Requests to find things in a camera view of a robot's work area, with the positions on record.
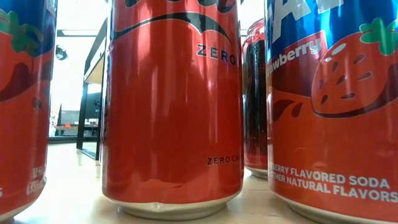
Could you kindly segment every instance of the table surface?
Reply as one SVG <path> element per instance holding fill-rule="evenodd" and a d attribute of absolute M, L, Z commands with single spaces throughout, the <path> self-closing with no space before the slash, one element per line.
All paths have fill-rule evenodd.
<path fill-rule="evenodd" d="M 49 147 L 47 185 L 14 224 L 314 224 L 293 212 L 265 180 L 245 170 L 242 192 L 222 211 L 188 222 L 163 222 L 128 215 L 101 193 L 101 168 L 76 150 L 76 144 Z"/>

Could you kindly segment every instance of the aluminum can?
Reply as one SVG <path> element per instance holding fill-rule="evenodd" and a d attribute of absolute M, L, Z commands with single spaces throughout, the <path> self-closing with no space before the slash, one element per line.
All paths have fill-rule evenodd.
<path fill-rule="evenodd" d="M 398 222 L 397 7 L 268 1 L 270 185 L 315 221 Z"/>
<path fill-rule="evenodd" d="M 56 1 L 0 2 L 0 222 L 46 182 Z"/>
<path fill-rule="evenodd" d="M 103 193 L 140 217 L 217 212 L 243 181 L 237 2 L 111 5 Z"/>
<path fill-rule="evenodd" d="M 242 47 L 244 93 L 244 165 L 267 178 L 266 55 L 264 19 L 249 29 Z"/>

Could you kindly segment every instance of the can label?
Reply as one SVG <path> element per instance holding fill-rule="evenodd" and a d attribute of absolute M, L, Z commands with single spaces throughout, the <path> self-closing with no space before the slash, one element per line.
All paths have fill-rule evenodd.
<path fill-rule="evenodd" d="M 103 192 L 197 203 L 241 189 L 241 44 L 235 0 L 113 1 Z"/>
<path fill-rule="evenodd" d="M 268 1 L 269 175 L 279 195 L 398 222 L 397 7 Z"/>
<path fill-rule="evenodd" d="M 244 164 L 267 170 L 266 55 L 264 20 L 253 24 L 243 43 Z"/>
<path fill-rule="evenodd" d="M 45 184 L 55 40 L 48 3 L 0 2 L 0 215 L 33 202 Z"/>

